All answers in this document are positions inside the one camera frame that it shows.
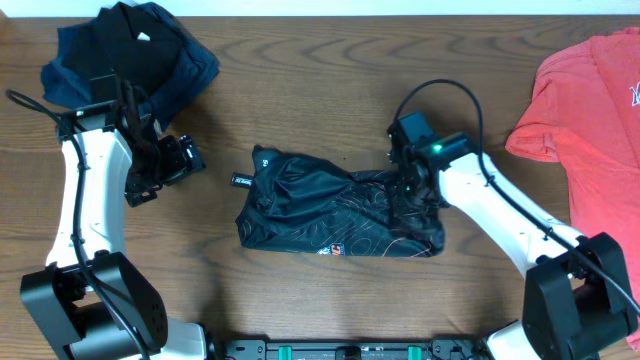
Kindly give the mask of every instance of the clothing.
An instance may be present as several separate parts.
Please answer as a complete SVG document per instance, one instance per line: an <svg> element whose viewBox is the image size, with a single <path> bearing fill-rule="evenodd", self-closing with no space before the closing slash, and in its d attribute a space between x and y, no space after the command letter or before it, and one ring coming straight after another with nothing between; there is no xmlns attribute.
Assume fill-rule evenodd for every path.
<svg viewBox="0 0 640 360"><path fill-rule="evenodd" d="M145 90L166 130L218 74L218 60L155 3L118 3L96 19L58 29L58 56L43 67L44 99L69 108L91 104L89 79L115 71Z"/></svg>
<svg viewBox="0 0 640 360"><path fill-rule="evenodd" d="M640 29L594 36L546 59L507 141L515 155L560 162L571 224L622 247L640 299ZM640 333L628 338L640 351Z"/></svg>
<svg viewBox="0 0 640 360"><path fill-rule="evenodd" d="M419 231L396 227L395 172L348 173L326 160L256 147L247 202L236 219L248 248L322 255L429 257L442 251L435 215Z"/></svg>

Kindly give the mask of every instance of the wooden table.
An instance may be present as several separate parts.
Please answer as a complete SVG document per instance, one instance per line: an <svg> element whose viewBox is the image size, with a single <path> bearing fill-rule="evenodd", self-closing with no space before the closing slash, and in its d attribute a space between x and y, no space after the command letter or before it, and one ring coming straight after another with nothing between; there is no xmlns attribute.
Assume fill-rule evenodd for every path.
<svg viewBox="0 0 640 360"><path fill-rule="evenodd" d="M56 28L83 19L0 23L0 87L39 98ZM233 171L252 172L254 144L307 153L347 170L390 169L385 129L419 83L447 77L479 96L487 151L543 208L568 221L560 165L516 158L504 142L530 101L542 60L631 17L185 18L221 73L174 120L208 168L126 209L129 258L169 315L222 338L426 338L488 334L519 318L523 279L464 214L442 211L447 250L430 259L324 257L247 250L234 219L246 197ZM469 100L441 86L409 109L443 134L477 135ZM51 358L21 304L22 275L43 269L57 230L64 163L52 122L0 100L0 358ZM624 341L606 359L632 359Z"/></svg>

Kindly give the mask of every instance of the cable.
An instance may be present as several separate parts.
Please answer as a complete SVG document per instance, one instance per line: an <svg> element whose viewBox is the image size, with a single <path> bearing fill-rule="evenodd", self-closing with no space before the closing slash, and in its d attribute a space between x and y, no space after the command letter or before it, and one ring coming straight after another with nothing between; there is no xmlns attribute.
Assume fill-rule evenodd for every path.
<svg viewBox="0 0 640 360"><path fill-rule="evenodd" d="M480 166L482 175L484 175L484 177L487 179L487 183L491 185L491 187L509 205L511 205L511 207L513 207L516 211L518 211L527 220L531 221L531 223L534 224L538 229L540 229L547 237L551 238L552 240L560 244L560 246L567 249L567 251L571 255L575 256L581 264L589 268L591 271L597 274L602 280L609 283L609 285L613 286L613 288L616 289L616 291L625 299L625 301L629 304L629 306L631 306L631 308L636 312L636 314L640 316L640 305L638 305L638 303L633 299L633 296L631 296L628 292L626 292L622 288L622 286L620 286L620 284L618 284L615 280L613 280L607 273L604 272L604 270L602 270L598 265L596 265L588 257L586 257L584 254L578 251L575 247L573 247L567 240L563 239L561 236L556 234L553 231L553 227L547 226L542 221L540 221L537 217L530 214L526 209L520 206L520 204L518 204L515 200L513 200L504 190L502 190L500 186L498 186L498 184L495 181L495 177L489 174L489 172L487 171L487 168L484 165L484 158L482 156L483 148L484 148L484 144L483 144L484 121L482 117L482 107L480 106L480 102L478 101L476 96L473 94L473 92L469 88L467 88L466 86L464 86L463 84L457 81L449 80L449 79L435 79L435 80L427 81L419 85L417 88L413 89L413 91L411 91L409 95L407 95L407 97L400 103L400 106L398 107L398 110L396 111L396 114L393 118L393 122L395 123L398 121L398 118L400 116L400 113L402 112L402 109L416 93L426 88L427 86L430 86L433 84L450 84L450 85L456 86L460 88L462 91L464 91L469 96L469 98L471 98L471 101L473 101L473 105L475 106L476 111L478 113L478 165Z"/></svg>
<svg viewBox="0 0 640 360"><path fill-rule="evenodd" d="M11 89L7 89L6 96L11 101L17 104L20 104L22 106L25 106L28 104L29 106L25 106L28 109L33 109L35 111L48 115L51 119L53 119L53 121L56 122L56 124L58 124L58 127L60 128L60 130L65 135L67 135L67 137L71 141L71 144L73 145L73 148L75 149L76 154L78 156L78 187L76 188L76 198L75 198L75 204L73 207L73 231L71 234L71 241L73 242L73 248L75 250L76 257L78 259L78 264L80 265L80 271L86 278L89 286L93 288L93 291L95 291L96 295L98 295L98 297L100 298L100 300L102 300L102 302L105 304L107 309L109 309L109 311L113 315L115 315L115 317L118 319L118 321L120 321L120 323L122 324L126 332L129 334L129 336L131 336L133 342L138 348L138 352L142 356L142 359L149 360L149 352L147 351L147 348L145 347L144 341L142 340L142 337L138 333L138 330L135 327L133 327L129 323L129 321L127 321L127 319L124 317L122 312L120 312L120 310L115 306L115 304L111 301L111 299L109 299L109 297L104 292L104 290L102 290L102 287L100 286L100 280L98 280L98 278L93 274L93 272L89 270L87 266L87 262L82 256L81 244L83 240L82 240L82 234L80 233L80 228L81 228L80 215L82 213L82 194L84 191L84 178L85 178L85 172L87 171L87 164L86 164L84 152L80 148L80 144L78 144L78 141L73 135L73 132L62 122L62 120L58 116L56 116L55 113L53 113L52 111L44 107L42 104L38 103L37 101L31 99L30 97L24 94L21 94Z"/></svg>

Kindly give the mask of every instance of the red shirt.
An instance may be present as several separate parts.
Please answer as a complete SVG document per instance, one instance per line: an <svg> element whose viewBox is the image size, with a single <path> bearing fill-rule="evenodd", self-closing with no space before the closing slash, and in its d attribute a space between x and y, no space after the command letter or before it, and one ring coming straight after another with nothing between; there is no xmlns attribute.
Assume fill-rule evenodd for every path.
<svg viewBox="0 0 640 360"><path fill-rule="evenodd" d="M640 300L640 28L594 36L546 59L507 150L560 162L571 224L622 247ZM640 351L640 332L628 338Z"/></svg>

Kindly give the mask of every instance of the navy blue cloth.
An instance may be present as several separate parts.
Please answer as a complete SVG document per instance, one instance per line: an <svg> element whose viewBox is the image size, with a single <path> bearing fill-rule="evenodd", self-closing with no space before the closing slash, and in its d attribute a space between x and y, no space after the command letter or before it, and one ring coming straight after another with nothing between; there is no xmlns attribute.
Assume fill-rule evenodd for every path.
<svg viewBox="0 0 640 360"><path fill-rule="evenodd" d="M155 92L149 94L150 103L142 103L140 112L155 110L158 122L166 130L173 116L187 106L218 75L219 62L206 48L202 47L184 31L168 11L155 3L134 7L160 21L182 40L175 67L168 79ZM62 65L65 54L72 48L78 31L90 26L94 20L58 29L58 55L42 68L40 79L44 86L43 98L53 104L77 108L91 104L90 87L74 71Z"/></svg>

